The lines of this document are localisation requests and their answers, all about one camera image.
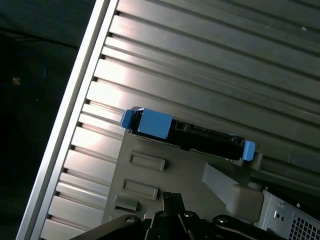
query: rectangular cutout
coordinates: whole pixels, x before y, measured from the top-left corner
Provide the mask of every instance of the rectangular cutout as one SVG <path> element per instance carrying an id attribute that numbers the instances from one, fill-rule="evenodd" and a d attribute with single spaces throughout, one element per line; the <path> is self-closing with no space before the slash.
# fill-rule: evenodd
<path id="1" fill-rule="evenodd" d="M 157 187 L 126 179 L 124 179 L 122 182 L 121 190 L 128 194 L 151 200 L 156 200 L 158 194 Z"/>
<path id="2" fill-rule="evenodd" d="M 115 202 L 115 209 L 121 208 L 121 209 L 126 209 L 130 211 L 137 211 L 138 207 L 138 200 L 132 199 L 132 198 L 127 198 L 123 196 L 116 196 Z"/>
<path id="3" fill-rule="evenodd" d="M 125 207 L 121 207 L 121 206 L 115 206 L 115 210 L 119 210 L 121 212 L 125 212 L 125 213 L 132 214 L 132 215 L 136 214 L 136 211 L 125 208 Z"/>
<path id="4" fill-rule="evenodd" d="M 166 160 L 164 159 L 148 156 L 134 151 L 130 153 L 130 162 L 141 167 L 159 171 L 163 171 L 166 164 Z"/>

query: metal frame edge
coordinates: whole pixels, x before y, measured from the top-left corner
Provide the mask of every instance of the metal frame edge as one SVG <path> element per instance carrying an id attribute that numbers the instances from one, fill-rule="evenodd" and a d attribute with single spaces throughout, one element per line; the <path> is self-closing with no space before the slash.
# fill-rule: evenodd
<path id="1" fill-rule="evenodd" d="M 40 237 L 117 4 L 118 0 L 97 0 L 95 2 L 16 240 L 39 239 Z"/>

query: ventilation grille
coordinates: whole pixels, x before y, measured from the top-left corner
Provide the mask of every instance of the ventilation grille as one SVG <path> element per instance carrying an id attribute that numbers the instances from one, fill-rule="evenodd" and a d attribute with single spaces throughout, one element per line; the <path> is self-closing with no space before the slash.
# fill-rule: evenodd
<path id="1" fill-rule="evenodd" d="M 320 229 L 298 217 L 293 220 L 289 240 L 320 240 Z"/>

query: blue cable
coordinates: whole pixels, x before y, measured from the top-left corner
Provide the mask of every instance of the blue cable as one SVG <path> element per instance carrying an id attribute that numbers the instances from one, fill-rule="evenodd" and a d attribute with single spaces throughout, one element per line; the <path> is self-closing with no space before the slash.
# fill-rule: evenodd
<path id="1" fill-rule="evenodd" d="M 5 83 L 5 84 L 0 84 L 0 87 L 9 87 L 9 86 L 13 86 L 13 87 L 32 87 L 32 86 L 35 86 L 35 85 L 37 85 L 37 84 L 39 84 L 39 83 L 41 83 L 41 82 L 43 82 L 45 80 L 47 72 L 48 72 L 47 63 L 46 63 L 45 58 L 43 56 L 41 56 L 39 53 L 32 52 L 32 51 L 26 51 L 26 52 L 18 53 L 17 55 L 15 55 L 11 59 L 11 61 L 14 62 L 15 60 L 17 60 L 17 59 L 19 59 L 21 57 L 24 57 L 24 56 L 35 56 L 41 61 L 41 64 L 43 66 L 42 77 L 38 81 L 32 82 L 32 83 L 13 85 L 11 82 L 9 82 L 9 83 Z"/>

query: dark background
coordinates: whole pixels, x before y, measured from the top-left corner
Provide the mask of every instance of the dark background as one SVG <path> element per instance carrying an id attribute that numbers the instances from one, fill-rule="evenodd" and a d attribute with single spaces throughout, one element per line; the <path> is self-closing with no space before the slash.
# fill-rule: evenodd
<path id="1" fill-rule="evenodd" d="M 1 1 L 1 239 L 16 237 L 94 3 Z M 46 62 L 47 74 L 38 84 L 40 58 L 15 58 L 26 52 Z M 13 77 L 20 86 L 12 85 Z"/>

